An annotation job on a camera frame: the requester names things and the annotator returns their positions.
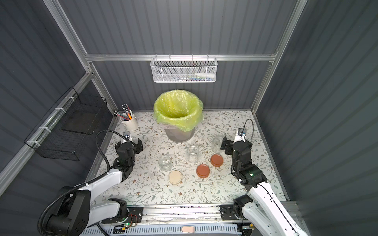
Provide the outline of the oatmeal jar with terracotta lid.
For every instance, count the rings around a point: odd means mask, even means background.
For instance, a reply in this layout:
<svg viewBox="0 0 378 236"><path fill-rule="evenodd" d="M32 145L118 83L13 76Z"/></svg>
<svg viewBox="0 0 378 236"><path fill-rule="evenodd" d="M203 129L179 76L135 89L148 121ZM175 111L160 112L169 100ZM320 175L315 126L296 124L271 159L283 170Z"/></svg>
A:
<svg viewBox="0 0 378 236"><path fill-rule="evenodd" d="M214 154L221 154L222 150L221 150L221 145L222 145L222 141L223 141L223 136L215 136L213 139L212 139L212 152Z"/></svg>

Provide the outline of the oatmeal jar with beige lid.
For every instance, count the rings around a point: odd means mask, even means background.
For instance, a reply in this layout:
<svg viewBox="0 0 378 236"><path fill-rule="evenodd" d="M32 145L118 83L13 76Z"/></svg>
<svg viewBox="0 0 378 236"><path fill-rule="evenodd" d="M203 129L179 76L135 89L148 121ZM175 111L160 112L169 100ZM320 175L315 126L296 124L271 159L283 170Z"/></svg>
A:
<svg viewBox="0 0 378 236"><path fill-rule="evenodd" d="M158 165L162 171L169 171L172 168L172 159L168 155L163 155L159 158Z"/></svg>

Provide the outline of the beige jar lid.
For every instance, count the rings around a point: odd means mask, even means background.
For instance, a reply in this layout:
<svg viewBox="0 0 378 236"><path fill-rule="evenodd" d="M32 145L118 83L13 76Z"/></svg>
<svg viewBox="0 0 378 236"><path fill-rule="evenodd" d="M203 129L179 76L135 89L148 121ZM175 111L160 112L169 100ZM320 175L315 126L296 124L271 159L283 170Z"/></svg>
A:
<svg viewBox="0 0 378 236"><path fill-rule="evenodd" d="M168 181L171 184L173 184L173 185L179 184L182 181L182 174L181 174L181 172L179 172L179 171L172 171L168 175Z"/></svg>

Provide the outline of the grey bin with green bag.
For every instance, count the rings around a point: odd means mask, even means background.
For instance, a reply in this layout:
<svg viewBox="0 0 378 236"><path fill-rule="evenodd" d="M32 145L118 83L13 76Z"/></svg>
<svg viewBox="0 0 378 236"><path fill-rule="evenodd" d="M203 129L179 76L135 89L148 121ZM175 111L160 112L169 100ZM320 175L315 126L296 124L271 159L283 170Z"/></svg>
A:
<svg viewBox="0 0 378 236"><path fill-rule="evenodd" d="M184 143L193 137L195 127L202 122L203 108L197 95L176 89L164 92L156 99L153 116L169 140Z"/></svg>

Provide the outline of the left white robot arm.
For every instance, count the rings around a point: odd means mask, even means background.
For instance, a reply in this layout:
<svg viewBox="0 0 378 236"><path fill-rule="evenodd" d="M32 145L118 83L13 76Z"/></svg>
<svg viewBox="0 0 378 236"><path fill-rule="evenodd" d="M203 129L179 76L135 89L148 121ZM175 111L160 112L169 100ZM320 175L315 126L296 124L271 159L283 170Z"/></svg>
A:
<svg viewBox="0 0 378 236"><path fill-rule="evenodd" d="M136 164L135 156L143 151L143 142L118 142L118 159L98 178L75 187L61 189L57 199L43 211L37 229L44 236L78 236L92 225L111 219L119 224L132 222L125 200L109 198L92 205L91 202L111 187L125 181Z"/></svg>

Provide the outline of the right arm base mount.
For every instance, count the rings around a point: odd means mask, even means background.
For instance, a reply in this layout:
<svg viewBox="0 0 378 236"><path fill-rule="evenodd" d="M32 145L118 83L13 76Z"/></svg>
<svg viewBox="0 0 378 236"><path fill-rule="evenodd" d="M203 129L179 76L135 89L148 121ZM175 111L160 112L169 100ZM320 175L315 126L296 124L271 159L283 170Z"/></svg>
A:
<svg viewBox="0 0 378 236"><path fill-rule="evenodd" d="M218 207L222 221L239 220L235 213L233 204L223 204Z"/></svg>

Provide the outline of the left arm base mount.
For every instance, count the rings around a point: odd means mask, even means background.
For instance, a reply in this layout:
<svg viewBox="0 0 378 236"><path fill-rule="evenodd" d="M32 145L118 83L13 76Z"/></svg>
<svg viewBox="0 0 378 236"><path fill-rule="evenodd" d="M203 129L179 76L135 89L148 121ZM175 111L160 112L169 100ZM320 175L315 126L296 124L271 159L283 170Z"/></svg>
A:
<svg viewBox="0 0 378 236"><path fill-rule="evenodd" d="M141 223L142 217L143 217L143 207L129 207L128 213L125 216L115 216L106 220L103 220L102 222L105 223L111 223L111 224L138 224Z"/></svg>

